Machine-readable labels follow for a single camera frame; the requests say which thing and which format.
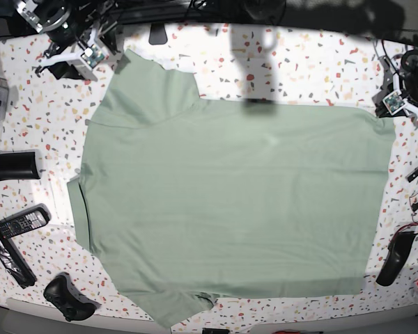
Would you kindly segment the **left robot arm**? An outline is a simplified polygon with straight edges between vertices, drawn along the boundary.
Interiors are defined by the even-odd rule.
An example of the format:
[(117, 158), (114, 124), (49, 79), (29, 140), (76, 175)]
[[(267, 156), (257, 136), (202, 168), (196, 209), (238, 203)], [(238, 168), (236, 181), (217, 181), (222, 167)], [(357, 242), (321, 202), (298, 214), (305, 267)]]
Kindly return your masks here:
[(418, 49), (412, 49), (401, 57), (400, 67), (387, 56), (383, 63), (392, 75), (383, 88), (383, 97), (375, 101), (378, 118), (407, 117), (418, 122)]

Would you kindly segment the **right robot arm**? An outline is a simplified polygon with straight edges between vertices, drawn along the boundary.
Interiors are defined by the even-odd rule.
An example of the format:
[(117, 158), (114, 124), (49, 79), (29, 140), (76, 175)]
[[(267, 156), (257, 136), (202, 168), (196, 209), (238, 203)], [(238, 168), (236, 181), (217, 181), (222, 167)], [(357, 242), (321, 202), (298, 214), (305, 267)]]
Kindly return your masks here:
[(117, 1), (16, 1), (18, 14), (49, 47), (35, 69), (56, 79), (96, 81), (94, 69), (118, 51)]

